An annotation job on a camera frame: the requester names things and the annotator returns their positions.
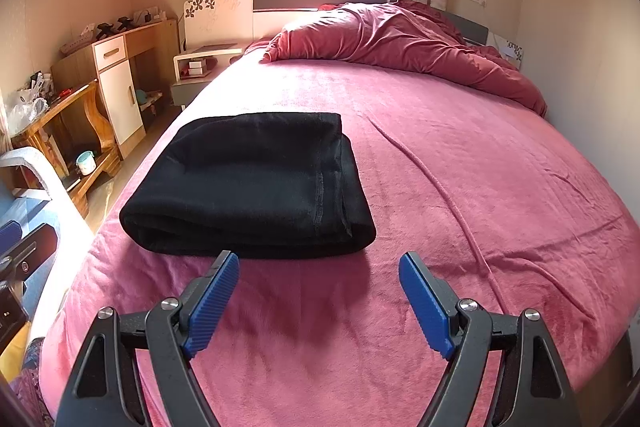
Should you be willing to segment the black pants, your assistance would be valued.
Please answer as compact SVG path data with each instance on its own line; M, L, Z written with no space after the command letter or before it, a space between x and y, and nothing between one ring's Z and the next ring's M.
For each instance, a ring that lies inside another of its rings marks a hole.
M206 117L182 126L119 213L147 251L310 259L358 253L376 228L335 113Z

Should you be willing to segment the white plastic chair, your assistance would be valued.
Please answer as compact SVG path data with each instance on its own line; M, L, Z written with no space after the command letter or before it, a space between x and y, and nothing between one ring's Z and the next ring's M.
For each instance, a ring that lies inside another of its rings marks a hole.
M1 154L1 225L15 221L24 232L54 225L55 194L61 187L49 161L33 147Z

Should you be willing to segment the floral patterned trouser leg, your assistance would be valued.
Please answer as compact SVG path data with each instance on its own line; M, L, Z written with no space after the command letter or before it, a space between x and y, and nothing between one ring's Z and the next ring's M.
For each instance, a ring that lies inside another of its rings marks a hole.
M10 386L37 426L52 427L54 420L46 403L44 403L39 384L39 366L43 340L43 337L38 337L29 343L21 372L14 378Z

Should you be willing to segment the light blue cup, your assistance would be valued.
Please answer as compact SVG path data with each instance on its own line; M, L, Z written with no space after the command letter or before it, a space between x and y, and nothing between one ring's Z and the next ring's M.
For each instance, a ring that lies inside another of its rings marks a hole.
M76 158L76 166L81 176L89 176L96 170L96 156L94 156L92 150L85 150L80 153Z

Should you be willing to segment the wooden side shelf table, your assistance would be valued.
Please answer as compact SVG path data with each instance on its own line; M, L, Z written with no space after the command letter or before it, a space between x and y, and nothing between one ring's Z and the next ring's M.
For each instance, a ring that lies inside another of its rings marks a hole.
M99 110L99 83L92 80L68 92L12 139L16 147L32 146L43 153L63 182L81 216L89 212L88 193L105 173L118 173L122 156L110 121ZM96 170L81 176L77 156L92 150Z

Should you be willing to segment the wooden desk cabinet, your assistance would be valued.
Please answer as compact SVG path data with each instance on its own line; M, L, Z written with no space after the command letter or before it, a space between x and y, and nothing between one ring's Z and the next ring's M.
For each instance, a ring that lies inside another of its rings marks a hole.
M58 89L96 80L120 156L145 137L150 114L172 103L178 24L163 20L91 43L51 66Z

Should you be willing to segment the white bedside table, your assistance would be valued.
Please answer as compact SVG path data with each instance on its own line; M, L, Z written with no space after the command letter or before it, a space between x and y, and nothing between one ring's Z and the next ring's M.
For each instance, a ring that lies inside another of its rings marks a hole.
M175 55L172 104L186 108L215 78L244 54L248 42L215 43Z

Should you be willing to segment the dark bed headboard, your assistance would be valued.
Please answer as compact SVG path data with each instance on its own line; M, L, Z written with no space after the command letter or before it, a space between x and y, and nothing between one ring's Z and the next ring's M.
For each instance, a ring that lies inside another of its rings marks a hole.
M284 13L284 12L311 12L319 9L321 5L342 5L345 3L380 4L395 2L396 0L253 0L253 12L258 13ZM486 46L489 38L489 29L479 23L435 9L440 15L446 17L460 32L467 43Z

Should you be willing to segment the crumpled red duvet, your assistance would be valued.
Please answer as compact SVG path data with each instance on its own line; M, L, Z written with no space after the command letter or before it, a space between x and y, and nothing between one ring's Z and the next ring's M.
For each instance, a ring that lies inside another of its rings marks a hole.
M262 60L330 60L417 72L501 96L541 117L538 88L493 46L464 40L441 12L417 1L345 3L283 26Z

